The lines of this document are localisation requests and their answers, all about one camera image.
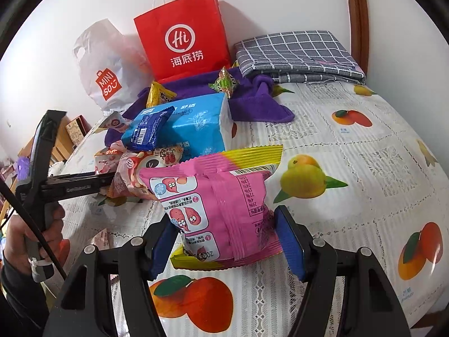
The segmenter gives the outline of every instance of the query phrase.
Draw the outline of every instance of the orange fruit print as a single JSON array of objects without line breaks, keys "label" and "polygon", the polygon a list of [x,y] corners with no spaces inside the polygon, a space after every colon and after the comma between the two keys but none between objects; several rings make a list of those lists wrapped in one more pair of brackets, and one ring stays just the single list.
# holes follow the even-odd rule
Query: orange fruit print
[{"label": "orange fruit print", "polygon": [[371,127],[373,123],[365,115],[356,110],[338,110],[332,114],[332,119],[341,125],[360,124],[364,127]]},{"label": "orange fruit print", "polygon": [[183,316],[186,313],[183,301],[185,290],[187,288],[182,287],[180,290],[167,297],[157,297],[154,295],[154,289],[156,289],[162,281],[165,281],[165,279],[159,280],[150,286],[151,297],[153,298],[154,307],[156,308],[159,317],[177,318]]},{"label": "orange fruit print", "polygon": [[[164,288],[165,295],[161,295],[160,289],[156,288],[162,282],[183,278],[182,284],[175,286],[167,295],[167,284]],[[184,275],[172,276],[169,279],[160,280],[150,286],[151,296],[159,317],[178,318],[187,313],[192,323],[204,332],[219,333],[227,330],[231,324],[233,314],[233,297],[229,288],[222,281],[205,277],[201,279],[190,279]]]},{"label": "orange fruit print", "polygon": [[232,125],[232,130],[231,130],[232,138],[234,138],[236,134],[237,134],[237,124],[235,124],[235,122],[234,122],[234,124]]},{"label": "orange fruit print", "polygon": [[399,262],[397,265],[397,272],[399,277],[403,280],[410,280],[414,278],[419,271],[421,271],[426,263],[426,258],[419,251],[416,252],[415,256],[411,261],[404,263],[404,250],[406,247],[402,249],[402,252],[399,256]]},{"label": "orange fruit print", "polygon": [[397,265],[398,274],[401,279],[410,280],[422,270],[427,260],[435,265],[442,256],[441,231],[436,223],[429,222],[420,232],[413,233],[402,249]]},{"label": "orange fruit print", "polygon": [[184,304],[190,320],[204,332],[223,332],[231,324],[232,293],[218,279],[205,277],[193,281],[187,287]]},{"label": "orange fruit print", "polygon": [[427,223],[421,231],[420,241],[425,258],[432,263],[438,263],[443,256],[443,237],[439,226],[434,222]]}]

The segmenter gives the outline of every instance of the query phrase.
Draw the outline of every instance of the white wall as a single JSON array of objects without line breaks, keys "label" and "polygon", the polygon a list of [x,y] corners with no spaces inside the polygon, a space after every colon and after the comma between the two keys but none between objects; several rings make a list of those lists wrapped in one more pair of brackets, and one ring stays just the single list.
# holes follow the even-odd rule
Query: white wall
[{"label": "white wall", "polygon": [[449,46],[415,0],[368,0],[368,85],[430,147],[449,174]]},{"label": "white wall", "polygon": [[0,162],[5,162],[5,160],[8,158],[8,155],[6,154],[5,149],[0,144]]},{"label": "white wall", "polygon": [[[326,29],[350,48],[347,0],[220,1],[229,44],[265,33]],[[35,9],[0,61],[0,137],[10,156],[30,140],[47,109],[67,110],[70,118],[82,114],[91,124],[100,118],[79,81],[73,43],[104,18],[135,35],[133,18],[151,6],[152,0],[44,0]]]}]

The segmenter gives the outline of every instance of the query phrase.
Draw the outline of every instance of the white lace tablecloth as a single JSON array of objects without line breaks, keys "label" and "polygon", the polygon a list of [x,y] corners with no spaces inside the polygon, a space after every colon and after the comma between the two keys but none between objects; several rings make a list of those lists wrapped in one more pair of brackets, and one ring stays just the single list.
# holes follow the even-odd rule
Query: white lace tablecloth
[{"label": "white lace tablecloth", "polygon": [[[437,223],[443,243],[448,242],[447,176],[438,163],[426,164],[418,135],[380,96],[355,95],[352,84],[347,83],[282,86],[295,93],[283,93],[276,100],[295,113],[295,120],[287,124],[237,122],[232,147],[284,145],[279,169],[266,182],[266,204],[270,208],[278,205],[273,200],[280,190],[280,175],[297,154],[313,156],[325,174],[346,182],[348,187],[328,189],[317,198],[290,198],[280,204],[286,204],[298,223],[335,248],[355,251],[370,247],[384,267],[409,325],[413,325],[446,287],[449,256],[444,253],[436,265],[426,261],[410,280],[398,276],[398,259],[409,236],[428,222]],[[331,118],[337,110],[362,112],[373,125],[338,125]],[[94,130],[73,153],[64,173],[93,171],[93,155],[104,147],[105,135]],[[107,228],[111,246],[120,246],[142,235],[164,214],[158,202],[105,208],[93,195],[66,200],[62,205],[66,209],[63,235],[71,240],[66,271],[98,231]],[[219,333],[222,336],[286,336],[305,291],[282,254],[223,271],[175,270],[168,262],[157,280],[175,274],[193,279],[214,277],[228,286],[233,295],[233,317],[230,327]],[[47,285],[57,294],[62,279],[56,274]],[[338,278],[327,336],[335,335],[338,329],[343,286],[343,278]],[[112,291],[118,334],[127,336],[119,282],[113,284]],[[180,331],[186,337],[210,335],[198,329],[187,315],[161,318],[161,322],[168,337],[179,336]]]}]

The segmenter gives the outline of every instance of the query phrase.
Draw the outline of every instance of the blue snack package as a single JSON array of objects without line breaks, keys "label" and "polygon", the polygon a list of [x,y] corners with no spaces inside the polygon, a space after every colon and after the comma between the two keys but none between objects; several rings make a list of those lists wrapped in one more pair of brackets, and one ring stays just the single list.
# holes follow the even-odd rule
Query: blue snack package
[{"label": "blue snack package", "polygon": [[174,111],[172,105],[156,112],[138,115],[122,135],[123,145],[133,151],[154,150],[161,129]]},{"label": "blue snack package", "polygon": [[174,106],[175,111],[159,133],[158,147],[180,145],[184,149],[181,161],[230,149],[233,120],[226,94],[220,92],[157,105],[142,110],[135,121],[169,106]]}]

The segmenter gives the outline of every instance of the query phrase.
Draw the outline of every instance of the folded cloth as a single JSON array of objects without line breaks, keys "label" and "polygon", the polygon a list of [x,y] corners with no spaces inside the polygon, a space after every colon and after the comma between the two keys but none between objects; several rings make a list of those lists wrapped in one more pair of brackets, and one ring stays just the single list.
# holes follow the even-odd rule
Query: folded cloth
[{"label": "folded cloth", "polygon": [[[231,68],[228,72],[239,85],[234,90],[232,98],[228,100],[231,116],[238,122],[291,122],[295,115],[278,104],[270,95],[273,88],[273,79],[266,75],[257,75],[253,78],[244,78],[238,67]],[[187,99],[194,96],[202,96],[215,93],[209,87],[210,83],[218,78],[219,71],[182,78],[165,83],[164,87],[177,94],[173,104],[177,100]],[[136,102],[125,111],[122,116],[133,120],[144,108],[150,89],[142,90]],[[105,145],[109,147],[112,143],[120,140],[122,133],[109,129],[105,136]]]},{"label": "folded cloth", "polygon": [[244,77],[270,75],[275,82],[346,81],[366,76],[343,45],[326,30],[261,35],[235,45]]}]

